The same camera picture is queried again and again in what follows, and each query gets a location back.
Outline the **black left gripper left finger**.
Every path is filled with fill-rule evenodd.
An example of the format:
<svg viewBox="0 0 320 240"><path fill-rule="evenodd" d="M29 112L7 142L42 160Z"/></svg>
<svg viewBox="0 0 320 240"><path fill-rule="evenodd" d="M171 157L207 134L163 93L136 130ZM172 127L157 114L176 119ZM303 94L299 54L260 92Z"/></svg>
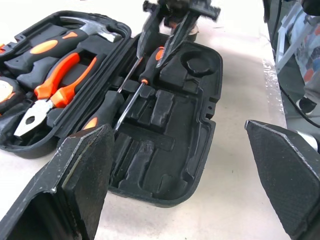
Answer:
<svg viewBox="0 0 320 240"><path fill-rule="evenodd" d="M1 220L1 239L94 239L108 191L114 143L109 124L67 137Z"/></svg>

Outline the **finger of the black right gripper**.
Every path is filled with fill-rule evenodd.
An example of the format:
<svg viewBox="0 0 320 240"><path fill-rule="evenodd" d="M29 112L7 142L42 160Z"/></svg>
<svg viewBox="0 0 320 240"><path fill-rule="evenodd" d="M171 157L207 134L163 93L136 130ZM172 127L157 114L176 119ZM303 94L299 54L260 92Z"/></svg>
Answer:
<svg viewBox="0 0 320 240"><path fill-rule="evenodd" d="M145 55L146 50L149 48L148 44L151 40L158 35L161 20L162 17L160 12L154 11L145 21L136 49L136 56L139 60Z"/></svg>
<svg viewBox="0 0 320 240"><path fill-rule="evenodd" d="M188 12L182 20L176 25L174 32L167 39L161 59L158 61L156 68L160 69L180 48L182 43L187 39L189 33L194 28L199 15L194 12Z"/></svg>

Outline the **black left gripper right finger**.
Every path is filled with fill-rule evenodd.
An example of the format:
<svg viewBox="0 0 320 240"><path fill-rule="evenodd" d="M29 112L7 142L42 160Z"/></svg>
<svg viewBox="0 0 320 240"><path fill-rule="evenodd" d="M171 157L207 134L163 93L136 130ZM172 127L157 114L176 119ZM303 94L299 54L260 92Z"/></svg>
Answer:
<svg viewBox="0 0 320 240"><path fill-rule="evenodd" d="M320 139L247 120L260 182L290 238L320 236Z"/></svg>

